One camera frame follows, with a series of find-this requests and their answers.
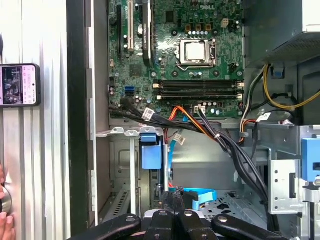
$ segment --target finger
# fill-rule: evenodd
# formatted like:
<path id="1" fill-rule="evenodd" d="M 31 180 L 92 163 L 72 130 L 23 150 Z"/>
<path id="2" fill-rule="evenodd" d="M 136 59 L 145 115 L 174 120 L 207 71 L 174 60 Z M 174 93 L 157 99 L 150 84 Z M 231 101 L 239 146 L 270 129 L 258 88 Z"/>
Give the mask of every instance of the finger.
<path id="1" fill-rule="evenodd" d="M 3 199 L 4 197 L 5 197 L 4 187 L 2 185 L 0 185 L 0 200 Z"/>
<path id="2" fill-rule="evenodd" d="M 7 213 L 0 213 L 0 239 L 4 237 L 7 222 Z"/>
<path id="3" fill-rule="evenodd" d="M 2 240 L 11 240 L 11 231 L 14 228 L 14 218 L 12 216 L 8 216 L 6 218 L 5 230 Z"/>
<path id="4" fill-rule="evenodd" d="M 11 240 L 16 240 L 16 230 L 14 228 L 11 230 Z"/>
<path id="5" fill-rule="evenodd" d="M 2 184 L 5 183 L 5 172 L 2 165 L 0 165 L 0 182 Z"/>

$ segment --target phone screen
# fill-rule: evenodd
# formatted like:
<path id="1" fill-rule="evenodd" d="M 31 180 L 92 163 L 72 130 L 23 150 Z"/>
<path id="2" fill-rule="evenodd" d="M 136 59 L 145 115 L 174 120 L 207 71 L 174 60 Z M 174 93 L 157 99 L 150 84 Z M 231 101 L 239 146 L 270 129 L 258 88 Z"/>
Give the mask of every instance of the phone screen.
<path id="1" fill-rule="evenodd" d="M 36 85 L 36 66 L 0 66 L 0 106 L 35 105 Z"/>

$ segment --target sata port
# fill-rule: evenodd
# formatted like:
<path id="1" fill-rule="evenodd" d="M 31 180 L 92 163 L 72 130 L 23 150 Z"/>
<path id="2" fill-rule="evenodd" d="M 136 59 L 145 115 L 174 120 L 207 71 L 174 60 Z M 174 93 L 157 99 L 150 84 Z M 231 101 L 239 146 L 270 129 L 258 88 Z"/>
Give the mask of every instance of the sata port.
<path id="1" fill-rule="evenodd" d="M 124 94 L 127 96 L 133 96 L 135 94 L 135 87 L 134 86 L 125 86 L 124 87 Z"/>

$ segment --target green circuit board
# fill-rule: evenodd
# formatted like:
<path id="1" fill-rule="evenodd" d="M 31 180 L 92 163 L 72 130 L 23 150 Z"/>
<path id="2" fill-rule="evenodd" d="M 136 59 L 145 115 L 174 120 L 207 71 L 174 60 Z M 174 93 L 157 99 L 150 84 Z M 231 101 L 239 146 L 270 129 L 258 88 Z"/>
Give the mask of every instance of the green circuit board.
<path id="1" fill-rule="evenodd" d="M 109 105 L 120 107 L 121 99 L 127 97 L 139 110 L 148 107 L 164 117 L 169 117 L 176 105 L 185 106 L 195 116 L 194 106 L 202 105 L 206 106 L 209 118 L 239 117 L 241 94 L 232 99 L 182 97 L 166 100 L 157 97 L 159 89 L 155 87 L 159 81 L 243 80 L 242 7 L 239 1 L 154 0 L 152 66 L 146 66 L 143 59 L 142 0 L 133 0 L 133 5 L 134 50 L 128 50 L 128 0 L 109 1 Z M 213 39 L 216 54 L 213 67 L 181 66 L 181 69 L 177 66 L 176 55 L 181 41 Z M 134 94 L 126 95 L 126 87 L 134 87 Z"/>

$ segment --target ram slot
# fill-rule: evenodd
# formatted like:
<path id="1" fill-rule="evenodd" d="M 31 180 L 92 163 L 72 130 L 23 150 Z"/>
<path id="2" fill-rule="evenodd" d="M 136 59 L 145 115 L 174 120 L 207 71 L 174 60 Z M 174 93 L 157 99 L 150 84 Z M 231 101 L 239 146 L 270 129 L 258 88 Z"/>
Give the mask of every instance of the ram slot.
<path id="1" fill-rule="evenodd" d="M 118 56 L 122 57 L 122 6 L 117 5 L 116 6 L 116 18 L 117 18 L 117 35 L 118 35 L 118 41 L 117 41 L 117 47 L 118 47 Z"/>
<path id="2" fill-rule="evenodd" d="M 152 60 L 152 3 L 151 0 L 144 0 L 142 4 L 143 8 L 143 22 L 142 22 L 142 53 L 143 62 L 147 67 L 153 65 Z"/>
<path id="3" fill-rule="evenodd" d="M 128 51 L 133 52 L 135 50 L 134 44 L 134 0 L 128 0 Z"/>
<path id="4" fill-rule="evenodd" d="M 157 100 L 237 99 L 240 91 L 160 91 Z"/>
<path id="5" fill-rule="evenodd" d="M 189 89 L 233 89 L 237 87 L 234 80 L 165 80 L 159 83 L 164 90 Z"/>

